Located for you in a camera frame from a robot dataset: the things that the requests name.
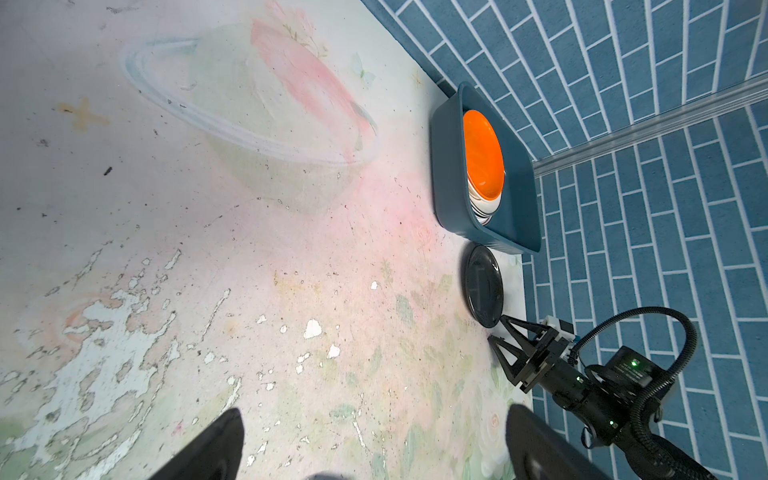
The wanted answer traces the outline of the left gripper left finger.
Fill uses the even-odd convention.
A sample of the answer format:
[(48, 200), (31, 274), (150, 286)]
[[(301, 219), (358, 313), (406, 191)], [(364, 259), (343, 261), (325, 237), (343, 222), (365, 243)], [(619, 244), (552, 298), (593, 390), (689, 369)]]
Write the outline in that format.
[(235, 480), (245, 429), (240, 410), (230, 408), (155, 472), (151, 480)]

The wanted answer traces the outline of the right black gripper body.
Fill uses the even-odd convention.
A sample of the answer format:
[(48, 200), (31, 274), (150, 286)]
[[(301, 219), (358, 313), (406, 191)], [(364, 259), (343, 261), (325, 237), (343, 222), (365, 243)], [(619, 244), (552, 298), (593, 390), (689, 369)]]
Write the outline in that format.
[(519, 374), (519, 387), (528, 393), (540, 386), (563, 408), (575, 408), (583, 404), (590, 393), (591, 384), (575, 367), (562, 359), (569, 341), (562, 338), (556, 329), (543, 327), (528, 343), (529, 346), (522, 346), (527, 360)]

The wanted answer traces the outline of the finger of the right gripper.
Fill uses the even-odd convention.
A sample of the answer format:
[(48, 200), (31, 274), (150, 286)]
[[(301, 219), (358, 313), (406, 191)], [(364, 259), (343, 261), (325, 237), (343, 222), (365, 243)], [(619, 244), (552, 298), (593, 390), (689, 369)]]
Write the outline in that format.
[(531, 341), (514, 334), (515, 344), (502, 337), (490, 335), (488, 343), (507, 380), (517, 387), (531, 386)]
[(524, 354), (535, 354), (552, 341), (552, 328), (539, 323), (502, 315), (500, 323), (517, 342)]

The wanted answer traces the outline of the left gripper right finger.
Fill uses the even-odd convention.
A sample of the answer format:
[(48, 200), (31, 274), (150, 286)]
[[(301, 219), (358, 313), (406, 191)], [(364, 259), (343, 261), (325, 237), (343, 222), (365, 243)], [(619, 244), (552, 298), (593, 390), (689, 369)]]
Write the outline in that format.
[(609, 479), (525, 405), (510, 406), (505, 440), (517, 479)]

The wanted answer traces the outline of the cream plate black brushstroke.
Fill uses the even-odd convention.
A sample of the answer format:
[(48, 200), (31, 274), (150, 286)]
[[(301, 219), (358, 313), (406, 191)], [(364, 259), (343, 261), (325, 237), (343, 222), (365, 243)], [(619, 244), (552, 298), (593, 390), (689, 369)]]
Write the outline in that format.
[(498, 210), (501, 203), (501, 195), (493, 199), (482, 197), (474, 188), (471, 181), (467, 181), (468, 196), (475, 218), (481, 225), (487, 225)]

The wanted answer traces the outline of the small orange plate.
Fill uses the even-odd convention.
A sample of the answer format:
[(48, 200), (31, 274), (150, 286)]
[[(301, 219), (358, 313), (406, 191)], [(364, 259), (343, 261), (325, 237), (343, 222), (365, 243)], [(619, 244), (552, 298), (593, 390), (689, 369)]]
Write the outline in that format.
[(463, 135), (468, 180), (486, 199), (502, 195), (505, 165), (490, 121), (481, 112), (468, 110), (463, 115)]

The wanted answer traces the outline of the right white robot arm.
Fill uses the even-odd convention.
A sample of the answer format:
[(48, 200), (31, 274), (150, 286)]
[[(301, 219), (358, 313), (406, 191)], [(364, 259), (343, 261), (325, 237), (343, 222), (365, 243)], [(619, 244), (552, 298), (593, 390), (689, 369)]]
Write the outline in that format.
[[(609, 327), (642, 314), (671, 317), (683, 327), (684, 346), (669, 368), (623, 346), (607, 364), (577, 369), (583, 347)], [(507, 379), (523, 392), (541, 386), (558, 406), (572, 412), (585, 425), (585, 448), (616, 446), (642, 479), (712, 478), (709, 470), (649, 426), (659, 421), (664, 398), (698, 345), (696, 328), (685, 314), (666, 307), (630, 309), (602, 322), (576, 343), (550, 326), (508, 315), (497, 321), (515, 340), (488, 338)]]

